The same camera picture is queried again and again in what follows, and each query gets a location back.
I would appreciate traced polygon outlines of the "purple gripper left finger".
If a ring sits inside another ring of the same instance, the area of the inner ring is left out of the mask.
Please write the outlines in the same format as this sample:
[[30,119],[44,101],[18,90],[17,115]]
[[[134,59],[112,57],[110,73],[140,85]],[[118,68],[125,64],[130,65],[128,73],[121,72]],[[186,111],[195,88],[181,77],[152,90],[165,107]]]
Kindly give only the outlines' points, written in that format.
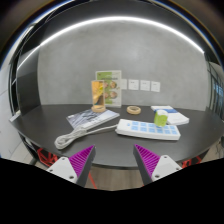
[[84,187],[95,155],[95,146],[91,145],[71,157],[61,157],[47,171],[78,186]]

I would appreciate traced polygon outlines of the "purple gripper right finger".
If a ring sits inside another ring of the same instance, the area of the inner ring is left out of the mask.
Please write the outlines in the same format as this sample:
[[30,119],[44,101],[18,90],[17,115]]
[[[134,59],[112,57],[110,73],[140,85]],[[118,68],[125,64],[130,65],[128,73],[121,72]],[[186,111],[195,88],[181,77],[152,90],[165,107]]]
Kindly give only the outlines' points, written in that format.
[[181,170],[181,167],[168,155],[159,156],[140,145],[134,145],[133,154],[144,185]]

